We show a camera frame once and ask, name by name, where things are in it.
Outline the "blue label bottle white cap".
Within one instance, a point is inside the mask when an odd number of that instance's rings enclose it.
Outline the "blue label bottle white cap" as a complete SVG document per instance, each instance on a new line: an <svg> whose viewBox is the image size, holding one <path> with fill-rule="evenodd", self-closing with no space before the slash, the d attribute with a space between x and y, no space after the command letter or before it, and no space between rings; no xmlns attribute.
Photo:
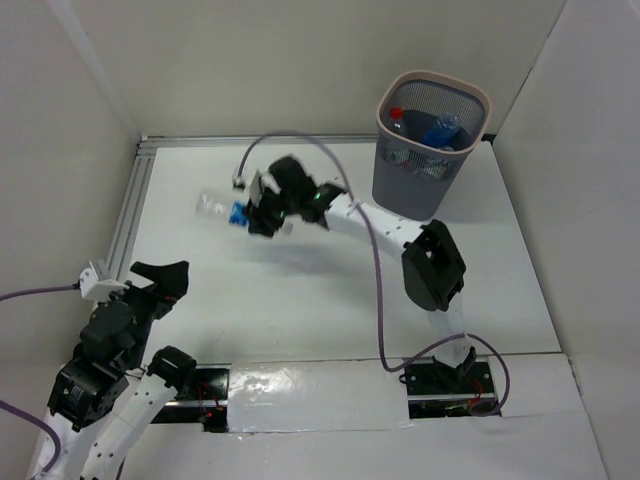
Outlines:
<svg viewBox="0 0 640 480"><path fill-rule="evenodd" d="M202 190L195 207L198 216L247 231L250 235L272 238L291 235L293 224L287 220L282 202L274 194L239 198L235 194Z"/></svg>

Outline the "red label water bottle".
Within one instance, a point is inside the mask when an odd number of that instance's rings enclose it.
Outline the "red label water bottle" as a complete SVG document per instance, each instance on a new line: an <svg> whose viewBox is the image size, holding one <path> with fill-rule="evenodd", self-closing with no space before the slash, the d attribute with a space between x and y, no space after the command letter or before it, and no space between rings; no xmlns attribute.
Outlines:
<svg viewBox="0 0 640 480"><path fill-rule="evenodd" d="M389 109L388 128L394 134L408 138L408 129L404 119L404 110L402 107L391 107Z"/></svg>

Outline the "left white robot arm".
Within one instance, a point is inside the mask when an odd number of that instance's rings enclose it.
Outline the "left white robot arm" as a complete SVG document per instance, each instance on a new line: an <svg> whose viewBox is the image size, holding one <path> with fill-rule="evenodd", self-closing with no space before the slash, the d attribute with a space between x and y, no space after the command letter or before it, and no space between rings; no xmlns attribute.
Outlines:
<svg viewBox="0 0 640 480"><path fill-rule="evenodd" d="M34 479L115 478L165 404L196 390L196 360L165 346L145 367L131 398L117 406L129 386L128 373L142 365L153 323L171 312L189 286L185 260L168 265L136 262L130 270L148 285L112 279L101 261L90 263L79 276L81 296L95 308L71 359L56 375Z"/></svg>

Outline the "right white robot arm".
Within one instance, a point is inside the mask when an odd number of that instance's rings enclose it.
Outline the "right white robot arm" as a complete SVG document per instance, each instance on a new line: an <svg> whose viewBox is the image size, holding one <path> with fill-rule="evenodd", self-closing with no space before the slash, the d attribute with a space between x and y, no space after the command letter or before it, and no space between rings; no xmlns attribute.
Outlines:
<svg viewBox="0 0 640 480"><path fill-rule="evenodd" d="M252 234L271 238L297 216L364 242L376 256L398 261L407 297L426 311L439 336L433 350L438 384L457 392L469 383L476 353L465 337L462 313L466 265L444 223L406 219L353 198L335 183L316 184L292 156L255 173L246 215Z"/></svg>

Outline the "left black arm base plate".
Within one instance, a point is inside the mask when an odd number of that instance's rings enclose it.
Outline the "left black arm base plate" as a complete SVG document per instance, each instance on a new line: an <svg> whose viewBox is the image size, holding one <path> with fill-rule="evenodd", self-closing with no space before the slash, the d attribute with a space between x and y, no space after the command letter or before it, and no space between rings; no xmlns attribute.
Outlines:
<svg viewBox="0 0 640 480"><path fill-rule="evenodd" d="M194 424L203 432L227 433L230 369L199 366L191 383L164 407L152 424Z"/></svg>

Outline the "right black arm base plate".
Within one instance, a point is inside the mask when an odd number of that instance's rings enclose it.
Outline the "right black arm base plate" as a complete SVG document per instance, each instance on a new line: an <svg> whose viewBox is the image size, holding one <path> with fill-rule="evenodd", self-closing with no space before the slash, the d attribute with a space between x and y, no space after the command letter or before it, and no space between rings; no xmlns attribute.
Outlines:
<svg viewBox="0 0 640 480"><path fill-rule="evenodd" d="M489 364L475 361L465 376L455 380L432 360L414 363L398 377L407 395L411 420L498 415Z"/></svg>

